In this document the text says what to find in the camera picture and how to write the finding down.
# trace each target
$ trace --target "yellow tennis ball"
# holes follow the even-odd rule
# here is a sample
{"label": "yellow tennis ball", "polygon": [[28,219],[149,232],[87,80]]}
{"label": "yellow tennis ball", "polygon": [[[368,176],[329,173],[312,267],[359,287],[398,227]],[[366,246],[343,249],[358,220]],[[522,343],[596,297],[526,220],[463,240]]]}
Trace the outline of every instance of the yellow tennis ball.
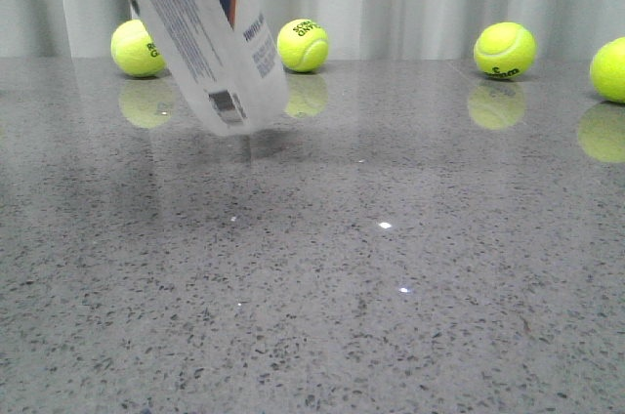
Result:
{"label": "yellow tennis ball", "polygon": [[328,35],[315,21],[297,19],[282,27],[277,35],[277,51],[286,67],[310,72],[328,57]]}
{"label": "yellow tennis ball", "polygon": [[577,141],[584,152],[606,163],[625,162],[625,106],[603,102],[579,120]]}
{"label": "yellow tennis ball", "polygon": [[625,103],[625,37],[603,45],[590,64],[590,79],[602,97]]}
{"label": "yellow tennis ball", "polygon": [[138,19],[117,27],[110,38],[110,54],[119,68],[133,77],[150,77],[166,65],[144,24]]}
{"label": "yellow tennis ball", "polygon": [[535,56],[533,35],[512,21],[502,21],[486,28],[473,49],[479,69],[498,79],[523,74],[534,63]]}
{"label": "yellow tennis ball", "polygon": [[525,95],[516,82],[484,80],[469,96],[467,108],[478,126],[500,131],[522,120]]}
{"label": "yellow tennis ball", "polygon": [[317,116],[328,103],[328,88],[317,74],[288,74],[289,103],[284,112],[292,118]]}
{"label": "yellow tennis ball", "polygon": [[175,99],[162,79],[127,80],[119,94],[119,108],[133,125],[153,129],[169,121]]}

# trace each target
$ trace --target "granite countertop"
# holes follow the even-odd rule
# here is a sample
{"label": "granite countertop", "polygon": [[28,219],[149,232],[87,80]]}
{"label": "granite countertop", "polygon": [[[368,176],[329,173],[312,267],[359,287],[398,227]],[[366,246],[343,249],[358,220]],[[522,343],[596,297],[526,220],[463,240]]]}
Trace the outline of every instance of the granite countertop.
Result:
{"label": "granite countertop", "polygon": [[219,138],[171,76],[0,60],[0,412],[624,413],[587,74],[329,62]]}

